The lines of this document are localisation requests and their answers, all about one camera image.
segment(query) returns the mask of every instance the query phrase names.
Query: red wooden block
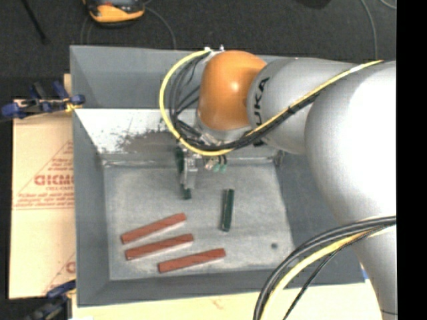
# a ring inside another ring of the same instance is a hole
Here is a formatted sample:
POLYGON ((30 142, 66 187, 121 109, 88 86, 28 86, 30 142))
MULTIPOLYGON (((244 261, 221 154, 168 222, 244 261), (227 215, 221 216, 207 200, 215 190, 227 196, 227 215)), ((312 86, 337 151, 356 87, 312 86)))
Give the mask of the red wooden block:
POLYGON ((131 259, 137 259, 140 257, 151 255, 153 253, 157 253, 158 251, 170 249, 176 247, 177 245, 192 243, 193 240, 193 235, 191 233, 187 233, 185 235, 164 239, 163 241, 128 249, 125 251, 125 256, 126 259, 129 261, 131 259))
POLYGON ((177 213, 176 215, 172 215, 170 217, 161 219, 160 221, 156 221, 155 223, 151 223, 149 225, 145 225, 143 227, 139 227, 138 229, 131 230, 127 233, 124 233, 122 236, 120 236, 121 242, 123 244, 126 244, 129 242, 135 241, 141 237, 151 235, 152 233, 166 229, 175 224, 181 223, 186 219, 187 217, 185 216, 184 213, 177 213))
POLYGON ((167 273, 177 269, 183 269, 191 267, 192 265, 198 265, 213 261, 226 256, 226 251, 222 248, 204 251, 203 253, 196 253, 195 255, 180 257, 172 259, 170 261, 164 261, 157 265, 159 273, 167 273))

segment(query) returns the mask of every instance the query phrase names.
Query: clamp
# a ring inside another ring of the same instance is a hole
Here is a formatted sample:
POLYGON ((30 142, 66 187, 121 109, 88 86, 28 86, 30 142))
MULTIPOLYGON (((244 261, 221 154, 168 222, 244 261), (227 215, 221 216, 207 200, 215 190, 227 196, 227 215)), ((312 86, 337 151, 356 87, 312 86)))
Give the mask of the clamp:
POLYGON ((84 95, 69 96, 58 81, 54 81, 52 87, 55 92, 55 98, 49 99, 39 82, 32 84, 29 88, 29 99, 2 106, 1 114, 9 119, 23 119, 36 114, 70 110, 86 102, 84 95))

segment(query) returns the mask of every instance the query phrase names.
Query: orange device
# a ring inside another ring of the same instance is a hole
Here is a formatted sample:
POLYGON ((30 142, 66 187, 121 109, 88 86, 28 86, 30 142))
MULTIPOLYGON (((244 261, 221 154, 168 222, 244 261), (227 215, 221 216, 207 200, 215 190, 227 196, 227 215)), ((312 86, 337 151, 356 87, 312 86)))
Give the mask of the orange device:
POLYGON ((82 0, 91 18, 103 26, 128 25, 145 11, 141 0, 82 0))
POLYGON ((228 131, 248 126, 246 96, 255 76, 266 66, 245 51, 224 51, 206 65, 197 116, 210 129, 228 131))

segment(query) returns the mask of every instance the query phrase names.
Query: black carpet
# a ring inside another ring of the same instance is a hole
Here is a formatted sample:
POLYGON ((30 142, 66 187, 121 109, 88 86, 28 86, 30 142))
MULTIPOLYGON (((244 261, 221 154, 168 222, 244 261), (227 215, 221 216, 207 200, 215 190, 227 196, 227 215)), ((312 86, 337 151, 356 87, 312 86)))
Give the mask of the black carpet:
MULTIPOLYGON (((62 78, 69 71, 72 44, 171 49, 171 35, 156 13, 173 30, 178 49, 223 44, 226 49, 256 54, 353 63, 396 59, 397 10, 380 0, 152 0, 148 7, 154 12, 147 11, 141 20, 123 29, 94 26, 87 21, 80 0, 27 0, 50 40, 47 45, 42 44, 21 0, 0 1, 1 105, 12 97, 25 96, 34 81, 50 84, 62 78)), ((385 1, 396 4, 396 0, 385 1)), ((0 123, 0 320, 20 318, 43 302, 5 300, 11 198, 10 126, 0 123)))

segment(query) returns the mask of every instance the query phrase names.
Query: cable bundle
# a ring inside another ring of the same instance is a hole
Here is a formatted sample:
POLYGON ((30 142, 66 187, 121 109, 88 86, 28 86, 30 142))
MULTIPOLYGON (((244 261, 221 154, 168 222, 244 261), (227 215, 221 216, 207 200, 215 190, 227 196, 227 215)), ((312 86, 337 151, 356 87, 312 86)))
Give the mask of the cable bundle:
POLYGON ((270 305, 274 302, 278 292, 285 288, 308 265, 323 259, 304 283, 294 302, 287 310, 284 316, 284 320, 286 320, 309 284, 337 253, 363 239, 383 233, 385 229, 396 225, 396 222, 396 216, 360 221, 329 230, 300 245, 276 268, 266 281, 258 297, 253 320, 268 319, 270 305), (291 267, 291 264, 296 261, 298 263, 291 267))

